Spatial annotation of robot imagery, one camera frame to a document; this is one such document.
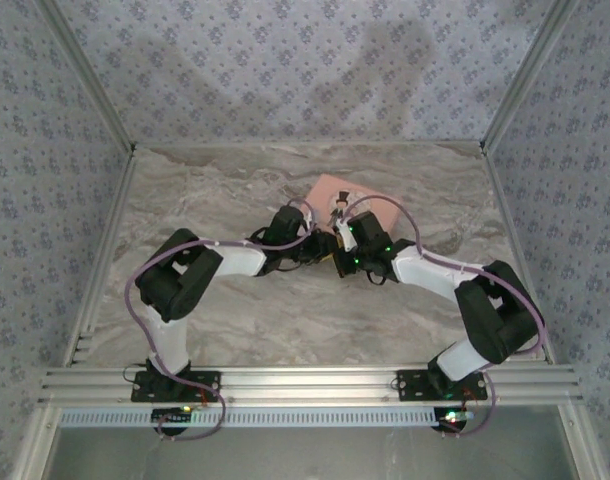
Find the aluminium corner post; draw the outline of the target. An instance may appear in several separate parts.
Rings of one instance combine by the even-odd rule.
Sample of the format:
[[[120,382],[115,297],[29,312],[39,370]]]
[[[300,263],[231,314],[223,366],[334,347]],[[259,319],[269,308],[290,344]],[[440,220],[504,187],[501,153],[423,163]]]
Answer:
[[[124,152],[131,155],[133,144],[130,136],[57,0],[33,1],[67,57],[92,105],[107,127],[110,136]]]
[[[480,142],[489,156],[509,128],[581,0],[553,0]]]

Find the pink tin box with cartoon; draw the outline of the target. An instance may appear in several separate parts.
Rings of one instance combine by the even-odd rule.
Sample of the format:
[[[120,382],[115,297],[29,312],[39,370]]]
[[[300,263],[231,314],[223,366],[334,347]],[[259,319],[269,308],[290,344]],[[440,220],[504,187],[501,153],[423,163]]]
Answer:
[[[323,174],[315,182],[306,196],[306,201],[313,207],[317,226],[329,233],[333,232],[334,220],[351,204],[380,192],[344,179]],[[365,211],[371,211],[379,220],[381,227],[391,233],[398,220],[400,210],[382,199],[370,198],[361,201],[349,213],[349,217]]]

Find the aluminium side rail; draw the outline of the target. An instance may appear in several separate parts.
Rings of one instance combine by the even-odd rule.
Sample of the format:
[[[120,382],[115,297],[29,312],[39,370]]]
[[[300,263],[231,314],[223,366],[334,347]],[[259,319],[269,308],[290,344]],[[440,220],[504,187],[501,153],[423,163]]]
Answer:
[[[85,287],[80,308],[76,315],[73,332],[70,336],[62,366],[70,368],[84,362],[84,355],[79,354],[79,347],[86,346],[94,336],[96,317],[102,303],[105,284],[108,279],[112,259],[116,249],[118,230],[121,225],[125,205],[134,178],[136,146],[126,157],[126,163],[121,171],[118,185],[110,205],[107,221],[96,250],[92,270]]]

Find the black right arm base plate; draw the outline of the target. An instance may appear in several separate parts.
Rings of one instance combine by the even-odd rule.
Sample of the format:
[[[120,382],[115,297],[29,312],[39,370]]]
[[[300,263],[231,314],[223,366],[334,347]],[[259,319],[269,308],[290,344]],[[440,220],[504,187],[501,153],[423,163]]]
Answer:
[[[401,401],[487,400],[482,373],[471,373],[459,381],[449,380],[438,371],[398,370],[394,379]]]

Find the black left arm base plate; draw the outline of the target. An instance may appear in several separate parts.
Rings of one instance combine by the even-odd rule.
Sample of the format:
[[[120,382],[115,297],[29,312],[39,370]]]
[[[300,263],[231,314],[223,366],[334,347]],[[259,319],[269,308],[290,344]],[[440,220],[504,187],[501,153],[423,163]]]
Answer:
[[[222,377],[220,371],[186,370],[180,372],[179,377],[220,391]],[[136,373],[131,401],[135,403],[217,403],[218,399],[210,391],[176,382],[154,369]]]

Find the aluminium cross rail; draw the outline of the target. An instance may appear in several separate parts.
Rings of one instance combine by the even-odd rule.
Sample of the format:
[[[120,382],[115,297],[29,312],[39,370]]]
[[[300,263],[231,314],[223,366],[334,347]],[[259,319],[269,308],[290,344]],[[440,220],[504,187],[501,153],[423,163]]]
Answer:
[[[395,374],[402,365],[340,367],[221,367],[220,392],[230,406],[389,406],[399,401]],[[130,401],[134,370],[56,368],[43,377],[38,399],[53,406],[118,406]],[[581,403],[574,369],[545,362],[510,361],[488,371],[487,406]]]

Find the left controller board with LED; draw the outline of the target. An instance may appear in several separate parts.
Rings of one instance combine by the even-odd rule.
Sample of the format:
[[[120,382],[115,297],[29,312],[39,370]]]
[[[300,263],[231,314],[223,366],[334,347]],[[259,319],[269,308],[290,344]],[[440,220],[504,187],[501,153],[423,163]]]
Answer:
[[[187,430],[192,419],[190,407],[157,408],[150,415],[150,423],[160,434],[175,437]]]

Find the controller board with led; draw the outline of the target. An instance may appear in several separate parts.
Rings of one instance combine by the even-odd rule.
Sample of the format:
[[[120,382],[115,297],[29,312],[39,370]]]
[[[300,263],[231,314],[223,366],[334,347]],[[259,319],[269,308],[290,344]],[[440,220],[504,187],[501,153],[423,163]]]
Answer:
[[[460,435],[467,423],[474,419],[474,414],[468,410],[436,407],[434,415],[437,424],[433,430],[449,435]]]
[[[150,415],[150,423],[160,434],[175,437],[187,430],[192,419],[190,407],[157,408]]]

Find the right controller board with LED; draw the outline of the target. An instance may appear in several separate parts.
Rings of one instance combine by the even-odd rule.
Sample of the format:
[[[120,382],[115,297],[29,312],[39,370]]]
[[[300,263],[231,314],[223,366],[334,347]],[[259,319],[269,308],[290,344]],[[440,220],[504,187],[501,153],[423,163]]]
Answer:
[[[449,435],[460,435],[467,423],[474,419],[474,414],[468,410],[436,407],[434,415],[437,424],[433,430]]]

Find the aluminium frame leg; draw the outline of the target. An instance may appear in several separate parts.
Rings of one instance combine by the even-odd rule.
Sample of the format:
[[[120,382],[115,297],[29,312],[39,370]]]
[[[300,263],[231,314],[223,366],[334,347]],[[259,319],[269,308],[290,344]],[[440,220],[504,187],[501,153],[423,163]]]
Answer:
[[[42,480],[61,418],[61,409],[37,407],[30,416],[11,480]]]
[[[579,480],[610,480],[587,407],[567,403],[559,405],[558,411]]]

